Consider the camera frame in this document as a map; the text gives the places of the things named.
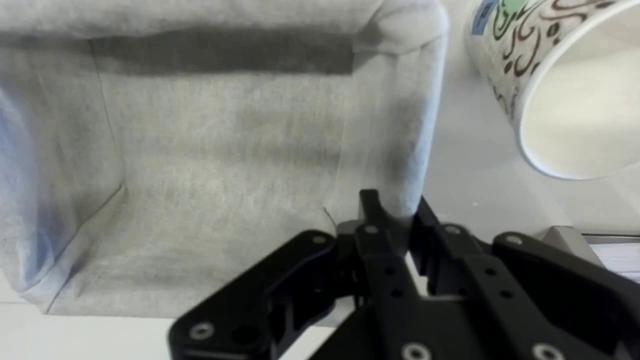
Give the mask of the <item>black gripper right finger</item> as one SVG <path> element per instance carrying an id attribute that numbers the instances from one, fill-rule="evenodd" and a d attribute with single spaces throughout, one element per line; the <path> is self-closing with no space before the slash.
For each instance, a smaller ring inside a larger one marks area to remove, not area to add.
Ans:
<path id="1" fill-rule="evenodd" d="M 471 311 L 493 360 L 640 360 L 640 284 L 523 232 L 483 242 L 420 205 L 413 256 L 428 295 Z"/>

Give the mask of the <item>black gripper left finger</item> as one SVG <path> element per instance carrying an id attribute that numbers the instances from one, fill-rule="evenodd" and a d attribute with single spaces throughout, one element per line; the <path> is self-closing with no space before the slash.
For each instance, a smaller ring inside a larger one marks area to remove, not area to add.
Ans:
<path id="1" fill-rule="evenodd" d="M 361 219 L 337 234 L 305 230 L 184 312 L 168 330 L 172 360 L 281 360 L 342 299 L 354 311 L 313 360 L 431 359 L 428 304 L 410 263 L 439 219 L 420 202 L 413 219 L 387 213 L 375 191 Z"/>

